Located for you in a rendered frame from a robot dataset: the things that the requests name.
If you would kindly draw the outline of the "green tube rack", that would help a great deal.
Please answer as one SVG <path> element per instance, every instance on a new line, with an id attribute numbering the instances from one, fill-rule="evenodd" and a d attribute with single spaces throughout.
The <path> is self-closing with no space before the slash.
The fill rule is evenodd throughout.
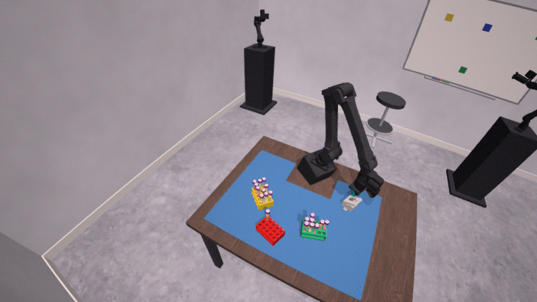
<path id="1" fill-rule="evenodd" d="M 321 227 L 321 230 L 317 229 L 316 233 L 313 233 L 313 229 L 314 227 L 312 228 L 311 232 L 309 233 L 308 232 L 308 227 L 306 229 L 306 232 L 303 231 L 303 228 L 304 228 L 304 220 L 305 218 L 303 218 L 302 220 L 302 223 L 301 223 L 301 235 L 300 237 L 304 237 L 304 238 L 308 238 L 308 239 L 313 239 L 313 240 L 321 240 L 321 241 L 325 241 L 326 237 L 327 237 L 327 228 L 325 229 L 325 231 L 323 230 L 323 226 Z M 314 223 L 320 223 L 320 221 L 317 221 L 315 220 Z M 323 234 L 322 234 L 323 233 Z M 304 235 L 305 234 L 305 235 Z"/>

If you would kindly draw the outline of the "blue bench mat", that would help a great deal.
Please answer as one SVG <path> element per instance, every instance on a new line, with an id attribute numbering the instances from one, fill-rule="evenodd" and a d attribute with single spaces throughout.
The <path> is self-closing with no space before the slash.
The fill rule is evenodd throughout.
<path id="1" fill-rule="evenodd" d="M 286 179 L 296 163 L 263 150 L 252 160 L 204 219 L 253 248 L 355 299 L 361 300 L 372 254 L 382 197 L 370 198 L 364 190 L 351 212 L 341 203 L 352 195 L 349 184 L 337 181 L 331 199 Z M 266 178 L 272 191 L 269 217 L 285 230 L 272 246 L 255 230 L 266 217 L 251 188 Z M 303 218 L 329 220 L 325 241 L 300 237 Z"/>

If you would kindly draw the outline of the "red rack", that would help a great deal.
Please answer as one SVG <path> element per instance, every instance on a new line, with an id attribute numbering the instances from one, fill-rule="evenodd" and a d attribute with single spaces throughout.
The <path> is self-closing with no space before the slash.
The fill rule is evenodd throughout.
<path id="1" fill-rule="evenodd" d="M 274 220 L 266 217 L 255 226 L 255 230 L 261 234 L 272 246 L 274 246 L 285 235 L 285 230 Z"/>

